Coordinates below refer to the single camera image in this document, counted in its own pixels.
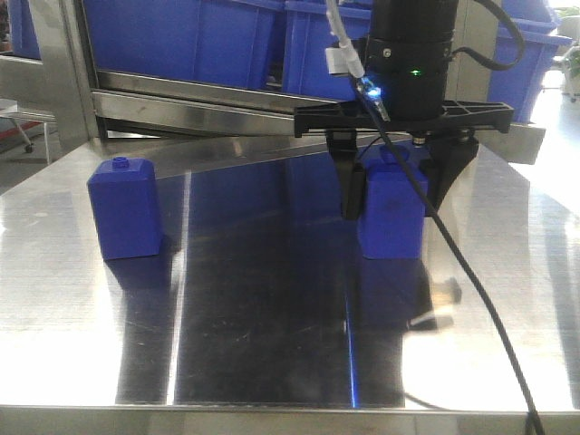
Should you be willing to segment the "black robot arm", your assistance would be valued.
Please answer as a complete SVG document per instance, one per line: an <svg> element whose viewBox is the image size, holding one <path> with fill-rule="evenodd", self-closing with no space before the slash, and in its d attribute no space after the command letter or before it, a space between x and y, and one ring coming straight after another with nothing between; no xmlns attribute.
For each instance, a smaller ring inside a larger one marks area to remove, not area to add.
<svg viewBox="0 0 580 435"><path fill-rule="evenodd" d="M510 63L498 63L475 50L453 48L458 4L455 1L375 1L369 33L352 41L335 1L326 4L337 37L327 49L333 73L346 75L355 98L295 109L295 136L325 133L341 188L343 218L355 220L363 210L366 171L357 154L357 131L406 132L427 156L420 169L427 176L427 198L439 208L459 174L477 156L474 133L508 132L513 109L505 103L447 101L449 64L459 53L491 71L519 62L525 42L505 11L492 1L482 6L509 31L516 43Z"/></svg>

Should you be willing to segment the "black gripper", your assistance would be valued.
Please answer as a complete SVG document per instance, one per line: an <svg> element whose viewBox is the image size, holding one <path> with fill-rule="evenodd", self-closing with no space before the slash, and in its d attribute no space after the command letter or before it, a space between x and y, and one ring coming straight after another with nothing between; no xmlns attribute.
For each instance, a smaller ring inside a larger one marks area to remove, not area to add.
<svg viewBox="0 0 580 435"><path fill-rule="evenodd" d="M445 101L434 118L394 118L386 123L386 130L415 133L472 129L507 133L513 116L514 109L504 102ZM346 220L360 216L365 188L365 168L358 159L355 129L375 129L360 101L300 107L294 112L297 138L310 131L325 131L341 189L341 214ZM427 157L420 160L419 169L428 180L427 198L439 210L457 177L477 156L479 142L472 134L443 134L428 138L425 148Z"/></svg>

